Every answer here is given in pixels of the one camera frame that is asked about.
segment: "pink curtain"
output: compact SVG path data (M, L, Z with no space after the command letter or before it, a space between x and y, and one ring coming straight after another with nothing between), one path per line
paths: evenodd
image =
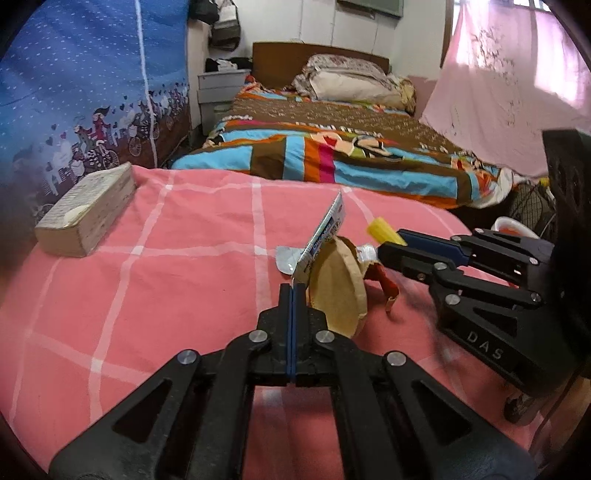
M421 120L483 161L547 174L541 131L591 131L591 74L547 12L462 5Z

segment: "yellow cap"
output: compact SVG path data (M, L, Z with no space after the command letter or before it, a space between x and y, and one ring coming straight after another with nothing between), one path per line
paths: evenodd
M376 218L368 225L368 234L380 245L386 242L392 242L393 244L407 246L403 238L381 217Z

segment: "das logo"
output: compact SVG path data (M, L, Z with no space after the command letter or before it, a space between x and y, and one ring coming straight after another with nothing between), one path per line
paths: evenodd
M468 342L473 343L475 346L478 346L478 349L484 353L489 353L489 350L491 348L488 340L480 340L480 342L479 342L478 341L478 334L474 331L471 331L470 334L468 335ZM502 356L503 356L503 350L500 348L496 348L492 352L492 357L495 360L500 360Z

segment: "white drawer cabinet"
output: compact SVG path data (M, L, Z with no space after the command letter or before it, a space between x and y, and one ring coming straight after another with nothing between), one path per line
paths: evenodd
M227 70L224 72L207 72L199 75L197 100L201 110L203 134L207 135L215 127L215 108L230 105L236 94L244 86L250 70Z

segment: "colorful comforter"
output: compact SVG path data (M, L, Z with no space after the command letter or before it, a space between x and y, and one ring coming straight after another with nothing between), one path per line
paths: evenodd
M493 196L501 173L405 112L316 101L258 83L245 86L203 148L173 168L339 183L443 208Z

